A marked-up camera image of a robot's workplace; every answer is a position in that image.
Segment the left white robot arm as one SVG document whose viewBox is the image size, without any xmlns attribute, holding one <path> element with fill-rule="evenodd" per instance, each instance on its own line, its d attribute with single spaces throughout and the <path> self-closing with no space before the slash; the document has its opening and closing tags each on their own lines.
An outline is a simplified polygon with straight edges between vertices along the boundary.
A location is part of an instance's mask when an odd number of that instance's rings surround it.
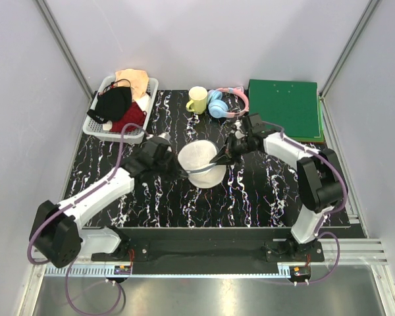
<svg viewBox="0 0 395 316">
<path fill-rule="evenodd" d="M 27 249 L 31 263 L 37 261 L 37 249 L 57 268 L 68 266 L 79 255 L 93 260 L 120 261 L 131 255 L 131 239 L 114 226 L 84 230 L 88 221 L 121 196 L 134 191 L 153 177 L 168 181 L 185 179 L 167 133 L 151 135 L 141 148 L 116 166 L 102 179 L 79 194 L 57 204 L 47 200 L 37 210 Z"/>
</svg>

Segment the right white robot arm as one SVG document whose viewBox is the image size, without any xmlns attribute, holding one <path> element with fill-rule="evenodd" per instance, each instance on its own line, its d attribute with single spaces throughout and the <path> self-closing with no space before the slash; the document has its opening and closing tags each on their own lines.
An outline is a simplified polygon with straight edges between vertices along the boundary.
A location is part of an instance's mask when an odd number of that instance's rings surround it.
<svg viewBox="0 0 395 316">
<path fill-rule="evenodd" d="M 289 138 L 284 128 L 265 122 L 259 114 L 246 115 L 235 123 L 223 147 L 210 160 L 212 165 L 233 165 L 241 156 L 260 151 L 276 157 L 297 172 L 302 208 L 286 244 L 287 256 L 300 261 L 309 253 L 309 243 L 331 214 L 340 212 L 348 200 L 348 188 L 335 151 L 322 151 Z"/>
</svg>

